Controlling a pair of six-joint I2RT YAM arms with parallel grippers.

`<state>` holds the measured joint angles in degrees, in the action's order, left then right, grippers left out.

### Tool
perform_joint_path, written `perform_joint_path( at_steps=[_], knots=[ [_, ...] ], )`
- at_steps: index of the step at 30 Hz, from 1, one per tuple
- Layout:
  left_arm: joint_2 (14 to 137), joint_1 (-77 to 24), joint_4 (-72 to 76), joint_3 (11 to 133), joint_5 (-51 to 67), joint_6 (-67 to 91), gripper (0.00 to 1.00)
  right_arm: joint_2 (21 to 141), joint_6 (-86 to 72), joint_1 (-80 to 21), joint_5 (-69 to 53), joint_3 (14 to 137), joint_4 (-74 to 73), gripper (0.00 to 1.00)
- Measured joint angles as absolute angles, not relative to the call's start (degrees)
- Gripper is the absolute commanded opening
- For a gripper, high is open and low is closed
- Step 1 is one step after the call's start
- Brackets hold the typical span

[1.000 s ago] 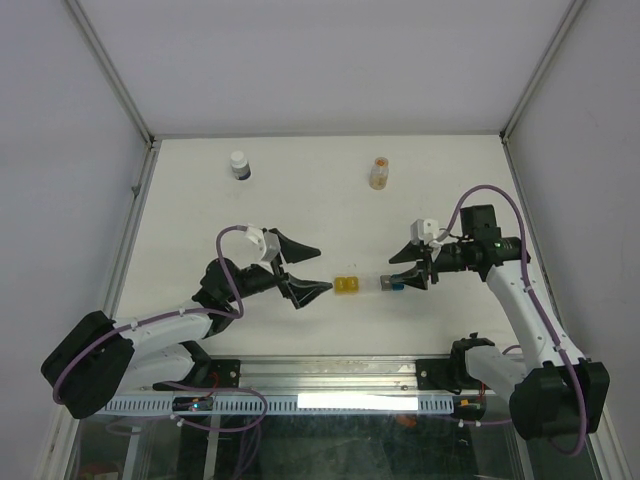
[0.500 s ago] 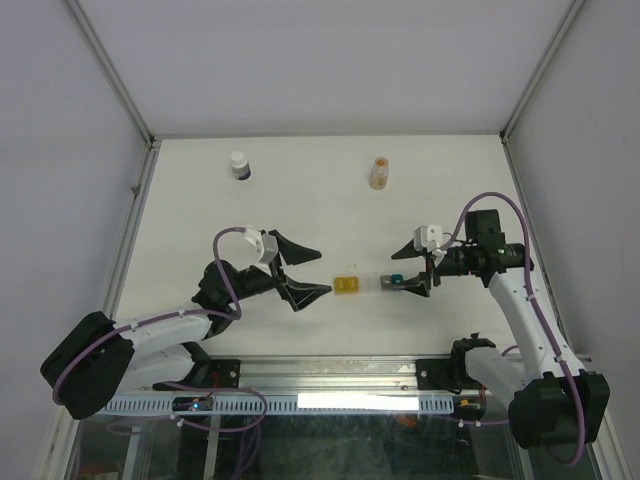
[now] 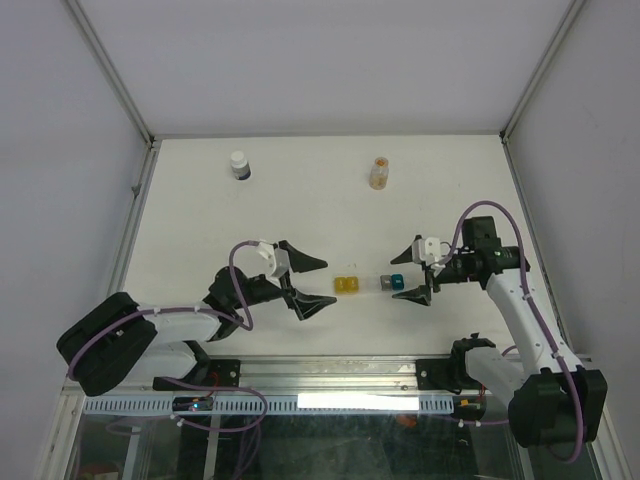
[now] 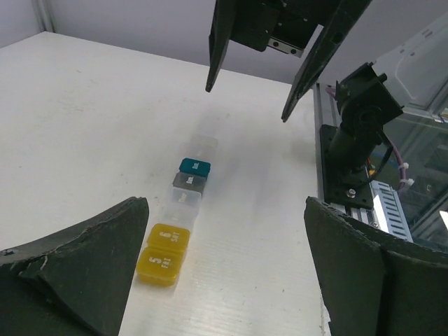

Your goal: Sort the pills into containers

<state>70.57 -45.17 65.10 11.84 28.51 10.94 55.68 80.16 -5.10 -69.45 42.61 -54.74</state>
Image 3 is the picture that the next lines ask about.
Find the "weekly pill organizer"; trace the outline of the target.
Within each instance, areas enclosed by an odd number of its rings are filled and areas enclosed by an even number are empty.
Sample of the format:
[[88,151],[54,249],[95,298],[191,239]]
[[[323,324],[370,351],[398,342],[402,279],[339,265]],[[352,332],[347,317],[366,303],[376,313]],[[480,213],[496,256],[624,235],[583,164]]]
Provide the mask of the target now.
[[332,279],[332,287],[337,295],[390,294],[418,287],[421,282],[419,274],[338,275]]

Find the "clear bottle gold cap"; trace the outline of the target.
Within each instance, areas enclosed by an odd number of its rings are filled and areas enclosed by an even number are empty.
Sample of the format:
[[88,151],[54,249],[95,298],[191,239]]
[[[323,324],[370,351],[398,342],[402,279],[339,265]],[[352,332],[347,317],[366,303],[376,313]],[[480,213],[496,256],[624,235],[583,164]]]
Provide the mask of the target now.
[[378,157],[374,160],[370,176],[369,185],[374,190],[382,190],[386,187],[389,176],[389,160],[385,157]]

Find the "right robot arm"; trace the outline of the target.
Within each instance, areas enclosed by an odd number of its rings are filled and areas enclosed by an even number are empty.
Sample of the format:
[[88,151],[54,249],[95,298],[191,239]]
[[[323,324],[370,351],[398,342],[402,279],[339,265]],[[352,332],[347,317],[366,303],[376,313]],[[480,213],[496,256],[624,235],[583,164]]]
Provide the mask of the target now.
[[419,265],[424,280],[396,298],[429,306],[444,285],[479,284],[502,315],[520,364],[512,365],[494,342],[473,334],[453,343],[446,364],[428,371],[429,381],[452,393],[488,389],[506,407],[510,430],[523,447],[594,441],[606,379],[586,368],[544,319],[522,246],[503,245],[491,216],[459,221],[452,246],[443,255],[439,239],[416,236],[392,262]]

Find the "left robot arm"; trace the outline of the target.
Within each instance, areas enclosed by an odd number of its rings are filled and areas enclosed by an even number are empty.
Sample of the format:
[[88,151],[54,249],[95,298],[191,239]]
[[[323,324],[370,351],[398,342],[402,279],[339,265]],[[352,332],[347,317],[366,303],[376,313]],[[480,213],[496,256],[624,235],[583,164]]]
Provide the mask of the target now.
[[125,381],[150,381],[169,390],[223,386],[203,344],[255,328],[252,307],[281,300],[307,320],[336,303],[332,296],[301,292],[293,274],[327,268],[288,241],[245,240],[235,245],[226,267],[214,276],[207,295],[187,306],[142,306],[118,291],[94,307],[56,342],[67,376],[89,397],[106,394]]

